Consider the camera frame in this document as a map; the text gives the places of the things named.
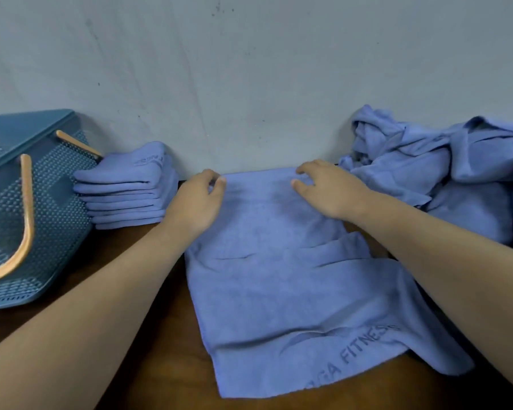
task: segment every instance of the person's right arm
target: person's right arm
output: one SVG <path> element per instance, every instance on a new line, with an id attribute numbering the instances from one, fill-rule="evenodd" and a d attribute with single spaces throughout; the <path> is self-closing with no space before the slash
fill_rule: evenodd
<path id="1" fill-rule="evenodd" d="M 513 383 L 513 249 L 371 191 L 328 162 L 302 164 L 293 188 L 321 213 L 366 230 Z"/>

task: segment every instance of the teal laundry basket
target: teal laundry basket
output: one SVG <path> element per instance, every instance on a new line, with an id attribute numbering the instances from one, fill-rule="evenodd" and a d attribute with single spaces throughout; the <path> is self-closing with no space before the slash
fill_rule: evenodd
<path id="1" fill-rule="evenodd" d="M 86 144 L 72 110 L 0 115 L 0 308 L 40 296 L 91 230 L 72 191 Z"/>

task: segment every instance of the basket handle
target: basket handle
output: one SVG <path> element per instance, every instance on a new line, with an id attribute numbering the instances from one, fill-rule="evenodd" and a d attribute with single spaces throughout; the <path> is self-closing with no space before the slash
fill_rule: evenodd
<path id="1" fill-rule="evenodd" d="M 32 160 L 28 154 L 21 154 L 21 193 L 23 195 L 23 212 L 25 230 L 23 239 L 15 253 L 0 265 L 0 278 L 13 272 L 27 257 L 34 241 L 34 198 L 32 192 Z"/>
<path id="2" fill-rule="evenodd" d="M 91 148 L 89 145 L 84 144 L 81 141 L 78 141 L 76 138 L 71 137 L 69 134 L 67 134 L 61 130 L 56 130 L 55 135 L 57 136 L 57 138 L 60 138 L 63 141 L 66 141 L 69 144 L 72 144 L 74 146 L 77 146 L 78 148 L 82 148 L 82 150 L 88 151 L 89 153 L 95 155 L 98 158 L 103 157 L 103 155 L 99 151 L 97 151 L 95 148 Z"/>

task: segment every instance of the stack of folded towels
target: stack of folded towels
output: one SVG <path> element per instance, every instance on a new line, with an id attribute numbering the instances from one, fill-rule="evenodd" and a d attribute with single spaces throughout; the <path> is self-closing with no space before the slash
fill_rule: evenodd
<path id="1" fill-rule="evenodd" d="M 179 182 L 165 145 L 158 141 L 108 154 L 95 168 L 74 172 L 74 178 L 74 191 L 97 229 L 159 223 Z"/>

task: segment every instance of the wooden surface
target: wooden surface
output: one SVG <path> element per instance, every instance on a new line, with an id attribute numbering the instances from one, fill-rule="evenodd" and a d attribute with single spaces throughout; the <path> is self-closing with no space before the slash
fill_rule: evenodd
<path id="1" fill-rule="evenodd" d="M 0 341 L 140 239 L 152 226 L 94 231 L 66 272 L 34 303 L 0 310 Z M 375 247 L 373 253 L 379 253 Z M 445 377 L 407 353 L 356 377 L 265 400 L 224 400 L 201 342 L 180 259 L 160 289 L 99 409 L 454 409 L 505 403 L 486 372 Z"/>

